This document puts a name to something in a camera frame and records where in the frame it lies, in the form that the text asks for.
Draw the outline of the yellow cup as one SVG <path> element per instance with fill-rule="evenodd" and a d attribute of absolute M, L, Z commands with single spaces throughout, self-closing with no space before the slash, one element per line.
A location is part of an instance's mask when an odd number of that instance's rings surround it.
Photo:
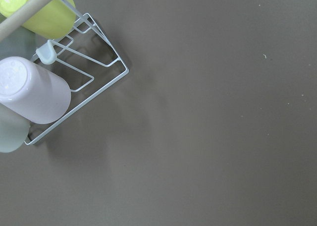
<path fill-rule="evenodd" d="M 6 18 L 0 25 L 0 38 L 19 26 L 46 39 L 61 38 L 74 25 L 74 8 L 73 0 L 0 0 L 0 13 Z"/>

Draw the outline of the white cup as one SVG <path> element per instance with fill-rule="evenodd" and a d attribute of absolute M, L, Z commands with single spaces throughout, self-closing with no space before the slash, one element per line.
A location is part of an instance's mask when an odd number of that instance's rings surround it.
<path fill-rule="evenodd" d="M 27 138 L 29 128 L 29 120 L 1 104 L 0 152 L 10 153 L 18 149 Z"/>

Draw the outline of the pink cup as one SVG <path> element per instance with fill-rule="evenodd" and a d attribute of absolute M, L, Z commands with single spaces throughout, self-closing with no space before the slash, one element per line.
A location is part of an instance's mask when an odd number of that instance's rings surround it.
<path fill-rule="evenodd" d="M 29 121 L 54 122 L 70 101 L 70 87 L 60 76 L 22 57 L 0 61 L 0 103 Z"/>

